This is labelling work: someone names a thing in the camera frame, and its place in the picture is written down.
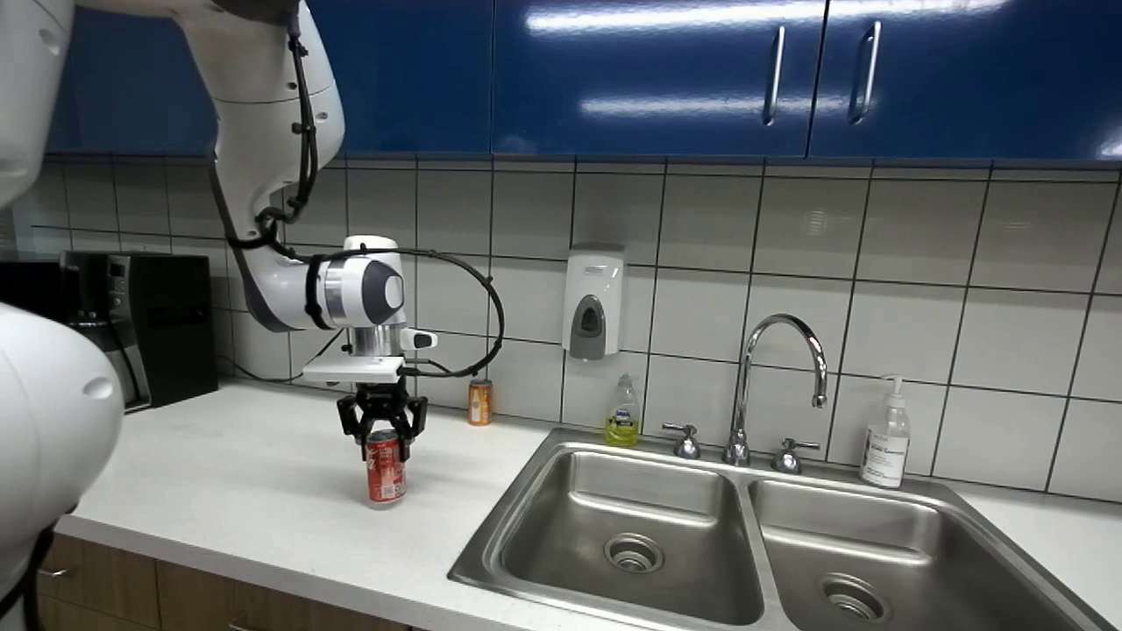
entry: kitchen appliance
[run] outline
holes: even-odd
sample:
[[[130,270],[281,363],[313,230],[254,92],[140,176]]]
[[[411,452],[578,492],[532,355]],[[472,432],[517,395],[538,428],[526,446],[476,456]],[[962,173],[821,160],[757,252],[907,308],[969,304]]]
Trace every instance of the kitchen appliance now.
[[[59,264],[0,264],[0,303],[95,341],[130,410],[218,389],[207,257],[72,252]]]

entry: stainless steel sink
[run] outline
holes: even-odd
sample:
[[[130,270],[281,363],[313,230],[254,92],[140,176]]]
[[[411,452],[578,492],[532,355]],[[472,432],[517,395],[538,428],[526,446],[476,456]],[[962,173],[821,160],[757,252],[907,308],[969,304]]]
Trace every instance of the stainless steel sink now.
[[[449,574],[647,629],[1110,629],[947,488],[882,492],[562,432]]]

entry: soda can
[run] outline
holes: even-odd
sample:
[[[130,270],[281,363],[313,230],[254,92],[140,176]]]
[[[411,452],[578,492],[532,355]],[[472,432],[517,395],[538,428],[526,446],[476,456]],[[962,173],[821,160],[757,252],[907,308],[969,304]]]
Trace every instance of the soda can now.
[[[375,432],[366,443],[366,488],[371,506],[396,506],[407,492],[407,467],[399,464],[399,439]]]

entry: chrome faucet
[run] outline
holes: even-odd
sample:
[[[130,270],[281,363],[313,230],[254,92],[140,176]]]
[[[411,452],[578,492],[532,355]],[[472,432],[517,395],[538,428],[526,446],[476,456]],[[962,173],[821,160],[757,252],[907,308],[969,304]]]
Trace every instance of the chrome faucet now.
[[[791,315],[791,313],[774,313],[764,321],[757,321],[747,341],[745,341],[745,355],[736,363],[736,394],[732,394],[732,418],[730,418],[730,446],[726,446],[726,464],[747,464],[747,428],[745,428],[745,394],[747,394],[747,373],[752,373],[752,355],[757,351],[763,335],[774,326],[786,321],[793,329],[801,329],[801,335],[812,346],[812,361],[813,361],[813,395],[812,408],[826,408],[827,404],[827,355],[821,351],[821,341],[813,335],[813,329]]]

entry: white countertop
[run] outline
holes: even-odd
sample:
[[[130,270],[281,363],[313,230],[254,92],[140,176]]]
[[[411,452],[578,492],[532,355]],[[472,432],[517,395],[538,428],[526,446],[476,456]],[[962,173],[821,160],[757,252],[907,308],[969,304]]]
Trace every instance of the white countertop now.
[[[435,415],[407,464],[407,497],[371,508],[331,394],[225,387],[130,415],[59,529],[414,629],[619,629],[446,577],[544,439],[548,428]],[[1122,506],[958,492],[1122,629]]]

